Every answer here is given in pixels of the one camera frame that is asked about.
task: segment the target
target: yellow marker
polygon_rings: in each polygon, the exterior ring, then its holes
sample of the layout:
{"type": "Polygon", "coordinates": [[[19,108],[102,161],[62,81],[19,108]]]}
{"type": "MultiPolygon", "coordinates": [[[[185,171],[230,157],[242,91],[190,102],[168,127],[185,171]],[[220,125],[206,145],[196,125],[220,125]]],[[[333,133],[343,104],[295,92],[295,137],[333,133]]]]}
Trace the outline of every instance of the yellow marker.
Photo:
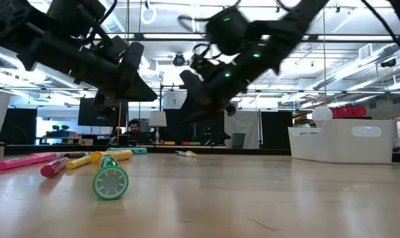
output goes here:
{"type": "Polygon", "coordinates": [[[126,159],[132,158],[132,151],[97,151],[91,154],[91,162],[98,163],[102,156],[104,155],[113,155],[117,161],[123,161],[126,159]]]}
{"type": "Polygon", "coordinates": [[[87,163],[91,162],[91,156],[86,155],[82,158],[79,159],[73,159],[70,160],[66,163],[66,169],[76,169],[77,167],[80,167],[82,165],[86,165],[87,163]]]}
{"type": "Polygon", "coordinates": [[[179,156],[183,156],[183,157],[189,157],[189,158],[197,158],[198,157],[197,154],[195,154],[192,151],[187,151],[187,152],[176,151],[175,154],[179,155],[179,156]]]}

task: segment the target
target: white storage bin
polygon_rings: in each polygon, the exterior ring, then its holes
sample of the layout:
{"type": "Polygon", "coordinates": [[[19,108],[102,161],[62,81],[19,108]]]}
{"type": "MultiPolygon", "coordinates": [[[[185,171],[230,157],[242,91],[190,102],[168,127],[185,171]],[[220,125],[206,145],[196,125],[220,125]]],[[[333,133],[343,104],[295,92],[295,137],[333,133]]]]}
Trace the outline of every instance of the white storage bin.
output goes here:
{"type": "Polygon", "coordinates": [[[292,157],[328,163],[392,162],[391,120],[326,120],[321,128],[288,128],[292,157]]]}

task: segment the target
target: pink marker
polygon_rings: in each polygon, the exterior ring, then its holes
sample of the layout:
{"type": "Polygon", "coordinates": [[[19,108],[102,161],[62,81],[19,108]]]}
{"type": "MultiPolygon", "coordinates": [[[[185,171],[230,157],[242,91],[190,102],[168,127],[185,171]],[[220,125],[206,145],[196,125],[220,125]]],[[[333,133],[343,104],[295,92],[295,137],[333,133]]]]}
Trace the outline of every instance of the pink marker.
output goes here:
{"type": "Polygon", "coordinates": [[[49,162],[41,168],[41,175],[44,177],[52,177],[56,173],[60,172],[64,167],[69,158],[62,158],[56,161],[49,162]]]}
{"type": "Polygon", "coordinates": [[[3,171],[6,169],[14,169],[17,167],[33,165],[35,163],[41,163],[55,158],[56,153],[43,153],[38,155],[31,155],[24,159],[11,159],[8,161],[0,162],[0,170],[3,171]]]}

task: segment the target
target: white ball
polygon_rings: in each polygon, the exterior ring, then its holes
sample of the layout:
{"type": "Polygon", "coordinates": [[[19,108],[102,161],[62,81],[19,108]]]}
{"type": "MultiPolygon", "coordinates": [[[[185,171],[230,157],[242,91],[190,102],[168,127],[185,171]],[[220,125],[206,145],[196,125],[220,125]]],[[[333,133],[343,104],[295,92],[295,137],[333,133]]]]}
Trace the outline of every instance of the white ball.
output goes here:
{"type": "Polygon", "coordinates": [[[318,128],[321,127],[322,123],[326,120],[330,120],[333,117],[332,110],[327,106],[319,106],[313,111],[313,121],[316,123],[318,128]]]}

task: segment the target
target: lamp shade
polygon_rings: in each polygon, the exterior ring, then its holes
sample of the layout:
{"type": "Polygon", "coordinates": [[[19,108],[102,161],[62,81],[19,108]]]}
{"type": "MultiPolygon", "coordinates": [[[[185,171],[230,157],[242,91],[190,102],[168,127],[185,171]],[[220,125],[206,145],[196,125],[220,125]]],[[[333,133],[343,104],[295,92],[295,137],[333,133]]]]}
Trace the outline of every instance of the lamp shade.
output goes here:
{"type": "Polygon", "coordinates": [[[148,126],[152,127],[166,127],[166,112],[155,111],[151,112],[151,116],[149,117],[148,126]]]}
{"type": "Polygon", "coordinates": [[[320,128],[324,121],[330,120],[332,117],[332,110],[326,106],[319,106],[312,113],[312,118],[317,128],[320,128]]]}

